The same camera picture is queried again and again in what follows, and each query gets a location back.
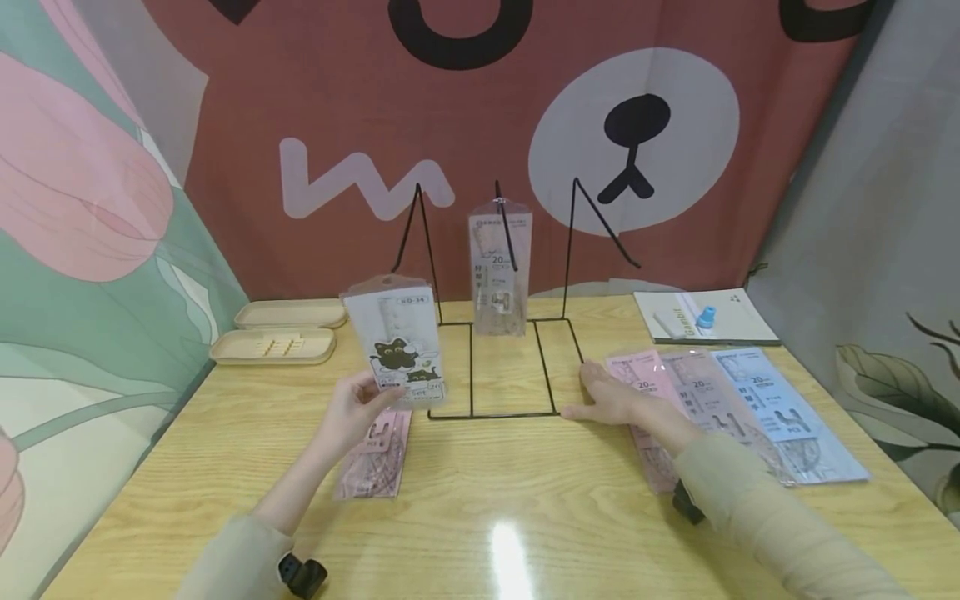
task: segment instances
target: black wristband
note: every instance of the black wristband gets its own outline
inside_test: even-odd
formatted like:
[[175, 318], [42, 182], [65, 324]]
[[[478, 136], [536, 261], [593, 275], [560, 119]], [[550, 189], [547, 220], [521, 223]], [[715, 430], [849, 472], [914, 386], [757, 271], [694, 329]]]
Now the black wristband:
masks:
[[280, 560], [280, 580], [287, 585], [290, 593], [311, 600], [320, 586], [326, 581], [326, 569], [317, 561], [308, 560], [302, 563], [293, 554], [288, 554]]
[[677, 509], [678, 513], [694, 525], [699, 525], [701, 521], [707, 518], [703, 511], [693, 503], [693, 498], [690, 497], [690, 492], [686, 490], [683, 481], [678, 482], [677, 487], [673, 490], [673, 508]]

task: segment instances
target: table surface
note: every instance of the table surface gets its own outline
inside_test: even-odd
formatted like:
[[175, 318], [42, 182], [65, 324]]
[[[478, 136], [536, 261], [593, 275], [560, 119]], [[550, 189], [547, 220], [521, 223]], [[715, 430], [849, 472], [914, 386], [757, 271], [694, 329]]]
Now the table surface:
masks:
[[[530, 304], [533, 317], [560, 312], [559, 300]], [[468, 311], [444, 304], [448, 321]], [[632, 297], [571, 299], [567, 316], [587, 358], [652, 346]], [[538, 329], [558, 407], [581, 402], [566, 322]], [[549, 409], [535, 333], [474, 337], [478, 414]], [[323, 365], [215, 368], [44, 598], [170, 598], [307, 443], [334, 381], [365, 364], [349, 325], [337, 337]], [[440, 412], [456, 414], [468, 409], [468, 330], [441, 337], [451, 400]], [[795, 493], [917, 597], [955, 598], [957, 531], [785, 348], [766, 352], [874, 477]], [[297, 540], [329, 569], [324, 600], [784, 597], [750, 557], [650, 492], [626, 427], [416, 413], [398, 498], [334, 502], [335, 479]]]

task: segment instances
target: bear nose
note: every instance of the bear nose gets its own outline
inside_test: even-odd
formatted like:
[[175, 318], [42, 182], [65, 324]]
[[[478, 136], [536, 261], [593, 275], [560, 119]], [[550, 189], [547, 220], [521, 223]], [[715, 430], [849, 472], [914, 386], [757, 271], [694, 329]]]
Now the bear nose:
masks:
[[604, 120], [607, 138], [617, 146], [635, 148], [660, 135], [670, 122], [670, 106], [660, 96], [643, 94], [613, 107]]

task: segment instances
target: cartoon bear face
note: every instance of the cartoon bear face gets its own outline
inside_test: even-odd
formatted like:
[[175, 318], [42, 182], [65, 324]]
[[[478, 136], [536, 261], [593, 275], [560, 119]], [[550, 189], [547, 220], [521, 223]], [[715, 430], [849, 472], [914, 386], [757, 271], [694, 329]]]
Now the cartoon bear face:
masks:
[[416, 352], [408, 352], [406, 347], [407, 343], [400, 338], [396, 338], [390, 344], [373, 344], [376, 356], [371, 356], [371, 359], [379, 360], [381, 365], [393, 371], [413, 369], [420, 355]]
[[[563, 284], [574, 178], [571, 284], [742, 284], [873, 5], [143, 1], [209, 78], [193, 204], [251, 296], [308, 298], [390, 268], [417, 183], [466, 235], [494, 180], [536, 213], [531, 294]], [[463, 235], [434, 242], [443, 300], [469, 298]]]

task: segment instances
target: beige plastic box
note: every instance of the beige plastic box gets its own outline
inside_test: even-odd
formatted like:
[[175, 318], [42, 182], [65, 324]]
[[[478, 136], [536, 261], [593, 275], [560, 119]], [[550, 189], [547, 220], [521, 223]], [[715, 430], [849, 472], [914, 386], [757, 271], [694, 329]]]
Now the beige plastic box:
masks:
[[241, 329], [334, 328], [347, 322], [347, 310], [337, 298], [258, 300], [241, 308], [233, 321]]
[[235, 329], [210, 347], [220, 365], [319, 365], [337, 346], [330, 329]]

